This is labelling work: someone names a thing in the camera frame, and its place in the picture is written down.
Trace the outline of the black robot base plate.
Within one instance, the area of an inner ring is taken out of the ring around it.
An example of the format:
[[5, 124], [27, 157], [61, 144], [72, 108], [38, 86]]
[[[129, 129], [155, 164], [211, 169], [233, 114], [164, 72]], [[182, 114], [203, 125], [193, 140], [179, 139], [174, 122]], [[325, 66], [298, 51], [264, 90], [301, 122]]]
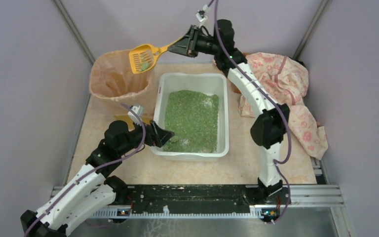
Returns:
[[258, 185], [130, 185], [113, 204], [132, 214], [247, 214], [254, 205], [283, 206], [288, 189], [265, 197]]

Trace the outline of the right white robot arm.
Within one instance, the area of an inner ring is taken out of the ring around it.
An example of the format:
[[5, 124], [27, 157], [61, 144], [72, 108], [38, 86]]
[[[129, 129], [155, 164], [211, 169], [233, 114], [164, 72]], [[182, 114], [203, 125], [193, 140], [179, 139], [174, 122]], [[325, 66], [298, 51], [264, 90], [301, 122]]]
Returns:
[[279, 104], [268, 95], [255, 79], [245, 55], [235, 47], [232, 22], [226, 19], [216, 21], [213, 35], [192, 25], [184, 36], [168, 47], [168, 51], [191, 58], [199, 53], [214, 57], [217, 68], [241, 92], [254, 113], [255, 122], [250, 134], [260, 151], [260, 196], [270, 198], [281, 191], [283, 181], [275, 161], [280, 158], [290, 109], [287, 104]]

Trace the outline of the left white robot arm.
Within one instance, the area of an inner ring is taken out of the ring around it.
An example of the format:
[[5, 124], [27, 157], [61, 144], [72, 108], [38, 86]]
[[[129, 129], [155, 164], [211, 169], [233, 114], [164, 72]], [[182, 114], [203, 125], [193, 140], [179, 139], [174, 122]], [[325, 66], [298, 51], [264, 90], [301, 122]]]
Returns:
[[112, 122], [75, 177], [42, 207], [22, 214], [24, 236], [68, 237], [101, 208], [125, 201], [128, 186], [111, 173], [145, 146], [161, 148], [174, 135], [153, 120], [133, 130], [124, 121]]

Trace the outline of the yellow plastic litter scoop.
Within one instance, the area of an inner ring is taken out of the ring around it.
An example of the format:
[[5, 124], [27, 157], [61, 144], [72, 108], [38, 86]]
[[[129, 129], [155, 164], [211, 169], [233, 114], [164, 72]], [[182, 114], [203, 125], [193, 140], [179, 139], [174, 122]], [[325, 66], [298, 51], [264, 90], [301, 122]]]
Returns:
[[157, 64], [159, 57], [167, 51], [168, 46], [170, 46], [172, 43], [175, 43], [177, 40], [162, 47], [156, 47], [152, 44], [147, 43], [147, 44], [142, 44], [130, 50], [128, 53], [128, 56], [129, 56], [132, 73], [134, 74], [144, 73], [144, 72], [139, 72], [140, 64], [144, 62], [152, 63], [152, 66], [147, 71], [151, 70]]

